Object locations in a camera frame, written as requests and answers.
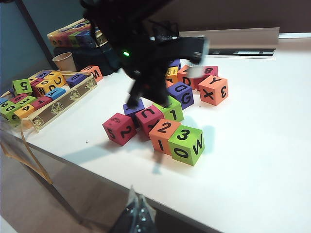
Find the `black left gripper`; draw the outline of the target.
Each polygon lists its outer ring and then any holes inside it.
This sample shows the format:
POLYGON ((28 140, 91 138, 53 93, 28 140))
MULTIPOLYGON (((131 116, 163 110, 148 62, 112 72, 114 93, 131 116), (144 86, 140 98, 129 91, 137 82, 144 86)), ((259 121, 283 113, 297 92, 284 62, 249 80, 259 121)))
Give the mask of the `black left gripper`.
MULTIPOLYGON (((129 76, 141 72, 151 65, 159 43, 170 41, 179 37, 178 31, 156 31, 155 40, 150 40, 147 31, 111 31, 109 33, 109 45, 112 55, 109 56, 109 67, 116 72, 123 68, 129 76)), ((165 80, 158 80, 147 84, 145 90, 143 79, 135 80, 127 101, 129 108, 138 107, 139 98, 145 98, 166 108, 169 106, 168 90, 165 80)))

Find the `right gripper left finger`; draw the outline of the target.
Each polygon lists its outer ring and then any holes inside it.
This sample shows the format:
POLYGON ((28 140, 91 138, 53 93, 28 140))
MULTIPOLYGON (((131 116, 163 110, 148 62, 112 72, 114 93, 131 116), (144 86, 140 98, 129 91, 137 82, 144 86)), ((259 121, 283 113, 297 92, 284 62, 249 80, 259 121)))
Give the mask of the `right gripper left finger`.
POLYGON ((119 215, 117 221, 109 230, 110 233, 136 233, 137 218, 138 218, 138 196, 131 186, 128 194, 126 207, 119 215))

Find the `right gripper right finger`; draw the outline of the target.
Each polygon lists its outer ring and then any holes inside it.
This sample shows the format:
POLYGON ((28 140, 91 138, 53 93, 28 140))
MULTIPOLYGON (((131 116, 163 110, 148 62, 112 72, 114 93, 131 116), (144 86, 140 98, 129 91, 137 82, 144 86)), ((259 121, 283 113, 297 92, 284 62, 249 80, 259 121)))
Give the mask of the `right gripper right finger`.
POLYGON ((138 197, 138 215, 135 223, 136 233, 157 233, 156 210, 140 194, 138 197))

